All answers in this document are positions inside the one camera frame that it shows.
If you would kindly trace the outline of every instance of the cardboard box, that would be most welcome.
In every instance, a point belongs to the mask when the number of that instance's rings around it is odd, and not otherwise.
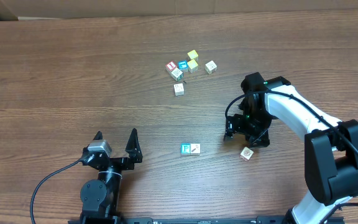
[[[353,0],[0,0],[0,19],[358,9]]]

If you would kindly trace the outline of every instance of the block with letter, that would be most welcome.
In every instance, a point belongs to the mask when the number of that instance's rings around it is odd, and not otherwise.
[[[245,147],[242,152],[240,153],[240,158],[245,160],[245,161],[249,161],[249,159],[251,158],[251,156],[254,154],[254,152],[252,150],[250,150],[248,147]]]
[[[179,68],[175,68],[171,72],[171,76],[174,80],[176,80],[178,82],[179,80],[181,80],[183,78],[183,72],[181,72],[181,70],[179,70]]]
[[[182,96],[185,94],[183,83],[174,84],[173,89],[175,90],[175,96]]]
[[[196,60],[198,62],[198,53],[196,50],[192,50],[191,52],[187,53],[188,60]]]
[[[187,66],[187,61],[186,60],[178,62],[178,68],[182,72],[188,72],[189,71],[189,68]]]
[[[187,65],[189,66],[190,73],[193,73],[193,72],[197,71],[197,69],[198,69],[198,64],[194,59],[187,62]]]
[[[182,143],[180,153],[183,156],[197,156],[201,154],[201,146],[200,144]]]
[[[180,146],[180,154],[182,154],[183,156],[190,156],[191,155],[190,146],[191,144],[189,143],[182,143],[182,145]]]
[[[175,65],[175,62],[173,61],[170,61],[168,64],[165,65],[165,69],[167,70],[167,72],[169,72],[169,74],[172,74],[175,68],[177,68],[177,65]]]
[[[205,70],[208,72],[208,74],[212,74],[217,69],[217,66],[214,61],[210,61],[205,64]]]

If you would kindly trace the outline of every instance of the wire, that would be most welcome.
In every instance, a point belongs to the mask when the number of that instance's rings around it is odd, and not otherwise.
[[[49,178],[51,178],[52,176],[54,176],[55,174],[60,173],[61,171],[67,170],[70,167],[75,166],[77,163],[81,162],[83,158],[78,159],[77,161],[73,162],[72,164],[65,166],[63,168],[61,168],[60,170],[56,170],[55,172],[49,174],[48,176],[46,176],[44,179],[42,179],[40,181],[40,183],[37,185],[37,187],[34,190],[34,193],[32,194],[31,197],[31,203],[30,203],[30,217],[31,217],[31,222],[32,224],[35,224],[35,220],[34,220],[34,213],[33,213],[33,207],[34,207],[34,199],[35,199],[35,195],[37,194],[38,189],[41,187],[41,185]]]
[[[247,97],[247,96],[250,96],[250,95],[253,95],[253,94],[260,94],[260,93],[271,93],[271,94],[282,95],[282,96],[286,96],[288,98],[291,98],[291,99],[297,101],[299,104],[304,106],[308,111],[310,111],[311,114],[316,116],[319,119],[319,121],[321,121],[327,127],[332,129],[335,132],[335,134],[337,134],[340,137],[340,140],[342,140],[358,156],[358,150],[356,149],[356,147],[354,147],[354,145],[342,133],[340,133],[334,126],[332,126],[322,116],[320,116],[317,112],[315,112],[307,103],[305,103],[304,101],[302,101],[301,99],[299,99],[299,98],[297,98],[297,97],[295,97],[293,95],[289,95],[289,94],[282,93],[282,92],[279,92],[279,91],[272,91],[272,90],[255,91],[253,93],[247,93],[247,94],[244,94],[244,95],[241,95],[241,96],[237,97],[236,99],[231,101],[229,103],[229,105],[227,106],[226,112],[224,114],[226,119],[229,120],[227,112],[229,111],[230,107],[237,100],[240,100],[241,98],[244,98],[244,97]],[[323,224],[337,209],[341,209],[341,207],[345,207],[345,206],[357,206],[358,207],[358,203],[340,203],[340,204],[335,205],[333,207],[333,209],[320,221],[320,224]]]

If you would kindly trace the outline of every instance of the small wooden cube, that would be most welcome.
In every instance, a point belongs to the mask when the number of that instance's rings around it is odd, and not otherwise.
[[[188,72],[189,71],[189,67],[187,66],[187,61],[186,60],[178,62],[178,68],[182,72]]]
[[[180,146],[180,154],[183,156],[190,156],[191,155],[190,147],[191,147],[191,144],[182,143]]]
[[[208,72],[208,74],[212,74],[217,69],[217,66],[214,61],[210,61],[205,64],[205,70]]]
[[[174,84],[173,89],[175,90],[175,96],[182,96],[185,94],[183,83]]]
[[[192,50],[191,52],[187,53],[187,58],[188,60],[196,60],[198,62],[198,53],[196,52],[196,50]]]
[[[170,61],[168,64],[165,65],[165,69],[167,70],[167,72],[169,72],[169,74],[171,74],[175,68],[177,68],[177,65],[175,65],[175,62],[173,61]]]
[[[174,80],[176,80],[178,82],[179,80],[181,80],[183,78],[183,72],[181,72],[181,70],[179,70],[179,68],[175,68],[171,72],[171,76]]]
[[[187,62],[187,65],[189,66],[190,73],[193,73],[193,72],[197,71],[197,69],[198,69],[198,64],[194,59]]]
[[[191,155],[200,155],[201,154],[200,144],[190,144],[190,154]]]
[[[248,147],[245,147],[242,152],[240,153],[240,158],[245,160],[245,161],[249,161],[249,159],[251,158],[251,156],[253,155],[253,151],[250,150]]]

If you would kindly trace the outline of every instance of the yellow block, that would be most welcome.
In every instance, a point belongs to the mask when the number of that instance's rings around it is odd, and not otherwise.
[[[191,52],[187,53],[188,59],[189,60],[196,60],[198,62],[198,54],[196,52],[196,50],[192,50]]]
[[[194,59],[187,62],[187,65],[189,66],[190,73],[193,73],[193,72],[197,71],[197,69],[198,69],[198,64]]]

